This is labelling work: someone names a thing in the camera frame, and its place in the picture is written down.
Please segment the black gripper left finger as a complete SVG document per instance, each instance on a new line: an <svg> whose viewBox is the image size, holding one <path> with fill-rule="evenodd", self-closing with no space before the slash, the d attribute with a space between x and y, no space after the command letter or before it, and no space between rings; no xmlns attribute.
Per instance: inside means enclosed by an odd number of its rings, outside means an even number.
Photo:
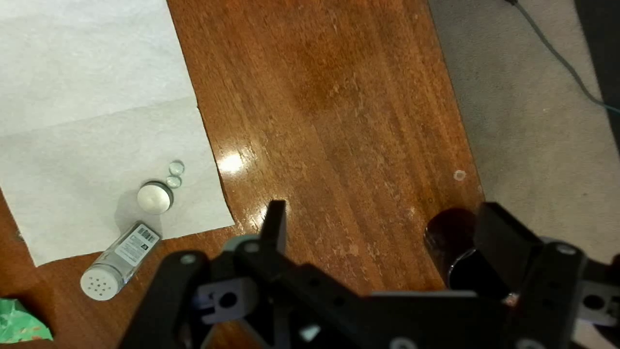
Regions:
<svg viewBox="0 0 620 349"><path fill-rule="evenodd" d="M238 235L224 243L224 254L277 256L286 248L286 202L271 200L257 233Z"/></svg>

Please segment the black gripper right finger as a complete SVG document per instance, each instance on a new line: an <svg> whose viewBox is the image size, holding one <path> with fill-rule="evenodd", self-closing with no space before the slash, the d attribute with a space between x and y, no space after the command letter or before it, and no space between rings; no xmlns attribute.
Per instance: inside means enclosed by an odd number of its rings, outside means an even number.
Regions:
<svg viewBox="0 0 620 349"><path fill-rule="evenodd" d="M507 293L521 297L542 241L503 206L484 202L478 208L474 246Z"/></svg>

